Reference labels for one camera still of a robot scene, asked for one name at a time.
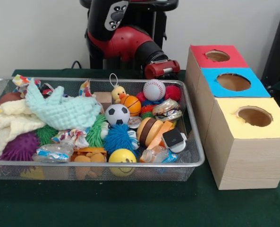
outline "table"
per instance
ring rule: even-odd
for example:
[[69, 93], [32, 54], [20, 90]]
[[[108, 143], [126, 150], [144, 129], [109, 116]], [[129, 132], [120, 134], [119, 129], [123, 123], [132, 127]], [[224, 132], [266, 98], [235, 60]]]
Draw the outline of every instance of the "table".
[[[140, 78], [115, 71], [119, 78]], [[16, 70], [28, 77], [108, 77], [109, 71]], [[185, 72], [179, 74], [183, 80]], [[280, 227], [277, 189], [219, 191], [208, 160], [187, 182], [0, 181], [3, 226]]]

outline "baseball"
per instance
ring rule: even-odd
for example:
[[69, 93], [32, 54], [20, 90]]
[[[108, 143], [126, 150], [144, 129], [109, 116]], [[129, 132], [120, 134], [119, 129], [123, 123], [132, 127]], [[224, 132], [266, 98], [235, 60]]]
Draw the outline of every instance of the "baseball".
[[149, 101], [159, 101], [165, 96], [166, 87], [158, 79], [151, 79], [144, 85], [143, 92]]

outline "yellow duck toy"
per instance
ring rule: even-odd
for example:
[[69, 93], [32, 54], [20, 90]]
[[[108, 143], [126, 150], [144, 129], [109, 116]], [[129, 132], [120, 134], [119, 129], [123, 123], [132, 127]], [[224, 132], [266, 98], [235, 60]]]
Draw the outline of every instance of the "yellow duck toy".
[[111, 78], [112, 75], [114, 75], [116, 77], [117, 83], [116, 83], [116, 85], [113, 85], [112, 82], [111, 82], [111, 79], [110, 79], [110, 83], [114, 87], [114, 89], [111, 92], [111, 96], [115, 100], [115, 104], [118, 104], [118, 103], [120, 103], [120, 100], [123, 97], [128, 96], [129, 94], [126, 94], [125, 89], [122, 86], [118, 85], [118, 78], [117, 78], [116, 74], [112, 73], [110, 75], [110, 78]]

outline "white wall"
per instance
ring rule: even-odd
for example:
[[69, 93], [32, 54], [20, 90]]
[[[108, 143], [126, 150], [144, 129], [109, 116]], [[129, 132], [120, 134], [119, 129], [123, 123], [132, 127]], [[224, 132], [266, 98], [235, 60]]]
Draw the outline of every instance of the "white wall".
[[[77, 0], [0, 1], [0, 77], [14, 69], [69, 68], [74, 60], [88, 68], [86, 13]], [[163, 49], [182, 69], [190, 44], [232, 44], [260, 77], [280, 0], [180, 0], [167, 15]]]

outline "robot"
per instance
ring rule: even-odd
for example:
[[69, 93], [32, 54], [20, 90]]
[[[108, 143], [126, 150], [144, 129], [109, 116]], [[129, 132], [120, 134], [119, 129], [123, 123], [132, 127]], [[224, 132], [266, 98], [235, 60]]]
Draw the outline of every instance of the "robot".
[[178, 0], [80, 0], [89, 9], [85, 32], [91, 68], [101, 69], [103, 59], [134, 61], [147, 79], [177, 79], [179, 63], [162, 51], [151, 36], [134, 25], [123, 25], [128, 8], [169, 11]]

